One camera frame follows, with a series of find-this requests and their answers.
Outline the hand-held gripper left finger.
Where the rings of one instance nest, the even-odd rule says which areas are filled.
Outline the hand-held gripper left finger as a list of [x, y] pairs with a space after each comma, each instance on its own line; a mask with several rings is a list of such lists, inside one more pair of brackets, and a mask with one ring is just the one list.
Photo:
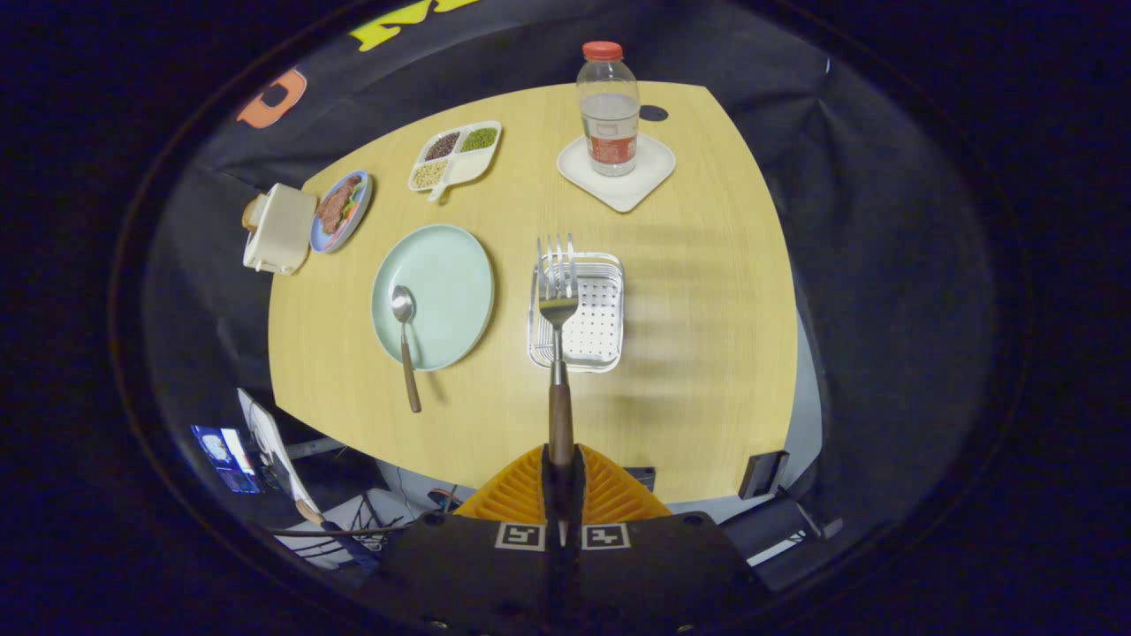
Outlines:
[[553, 633], [563, 531], [545, 455], [524, 452], [459, 510], [402, 532], [372, 576], [372, 608], [433, 635]]

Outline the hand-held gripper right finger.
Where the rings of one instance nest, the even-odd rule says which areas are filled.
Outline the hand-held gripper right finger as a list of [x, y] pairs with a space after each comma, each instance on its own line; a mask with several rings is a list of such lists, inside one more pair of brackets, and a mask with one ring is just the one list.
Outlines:
[[566, 631], [707, 635], [759, 612], [769, 588], [703, 512], [674, 514], [578, 444], [566, 528]]

